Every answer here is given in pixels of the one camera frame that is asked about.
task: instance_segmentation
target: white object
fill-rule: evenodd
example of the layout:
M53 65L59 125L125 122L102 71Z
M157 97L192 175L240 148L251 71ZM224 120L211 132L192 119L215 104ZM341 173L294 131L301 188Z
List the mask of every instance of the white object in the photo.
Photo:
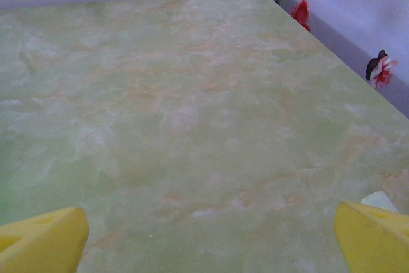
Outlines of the white object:
M368 195L361 201L361 203L364 205L386 209L392 212L398 212L394 204L392 204L388 196L383 191L378 191Z

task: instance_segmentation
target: yellow object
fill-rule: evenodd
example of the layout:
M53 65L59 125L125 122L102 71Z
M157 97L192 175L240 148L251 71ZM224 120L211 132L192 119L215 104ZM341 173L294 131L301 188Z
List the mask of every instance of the yellow object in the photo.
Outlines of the yellow object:
M351 273L409 272L409 216L341 203L334 229Z
M0 226L0 273L74 273L88 232L82 208Z

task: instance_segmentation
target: green marble surface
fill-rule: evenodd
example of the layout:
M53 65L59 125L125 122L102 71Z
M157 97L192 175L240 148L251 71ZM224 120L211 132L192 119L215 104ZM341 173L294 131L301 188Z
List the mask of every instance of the green marble surface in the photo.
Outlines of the green marble surface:
M79 273L347 272L340 201L409 213L408 120L271 0L1 11L0 38L0 224L84 207Z

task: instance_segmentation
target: marble pattern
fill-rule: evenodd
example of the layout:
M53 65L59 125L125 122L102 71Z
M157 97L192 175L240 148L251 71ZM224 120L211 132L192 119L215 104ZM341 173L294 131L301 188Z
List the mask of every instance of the marble pattern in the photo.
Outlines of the marble pattern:
M409 212L409 123L271 0L0 12L0 224L86 209L88 272L347 272L340 201Z

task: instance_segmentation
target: flower decoration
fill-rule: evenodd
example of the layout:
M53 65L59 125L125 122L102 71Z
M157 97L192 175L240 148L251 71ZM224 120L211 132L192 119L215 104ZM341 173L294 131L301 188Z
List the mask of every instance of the flower decoration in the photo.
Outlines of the flower decoration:
M365 78L371 81L374 88L380 89L387 86L392 79L392 68L399 62L391 60L390 56L382 49L377 58L373 58L366 66Z
M296 8L292 8L291 17L293 17L301 26L306 28L308 32L311 32L311 28L307 24L309 20L308 0L301 0Z

